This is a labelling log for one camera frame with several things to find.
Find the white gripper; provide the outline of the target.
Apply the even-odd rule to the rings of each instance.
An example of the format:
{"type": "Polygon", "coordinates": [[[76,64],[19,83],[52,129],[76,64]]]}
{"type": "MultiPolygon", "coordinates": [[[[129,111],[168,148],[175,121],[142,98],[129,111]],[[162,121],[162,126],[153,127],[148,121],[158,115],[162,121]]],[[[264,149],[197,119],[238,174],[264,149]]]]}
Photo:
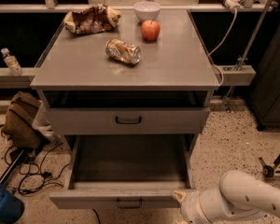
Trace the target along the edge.
{"type": "Polygon", "coordinates": [[[181,215],[188,224],[209,224],[201,208],[198,191],[174,190],[172,197],[180,203],[181,215]]]}

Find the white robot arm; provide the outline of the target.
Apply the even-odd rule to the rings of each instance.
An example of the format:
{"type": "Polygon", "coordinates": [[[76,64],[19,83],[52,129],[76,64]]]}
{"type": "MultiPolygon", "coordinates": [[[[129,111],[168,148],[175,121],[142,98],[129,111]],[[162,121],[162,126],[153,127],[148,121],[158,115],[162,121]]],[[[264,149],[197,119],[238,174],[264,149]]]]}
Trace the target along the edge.
{"type": "Polygon", "coordinates": [[[188,224],[250,221],[271,214],[280,218],[280,188],[241,171],[228,171],[217,186],[202,191],[175,190],[180,213],[188,224]]]}

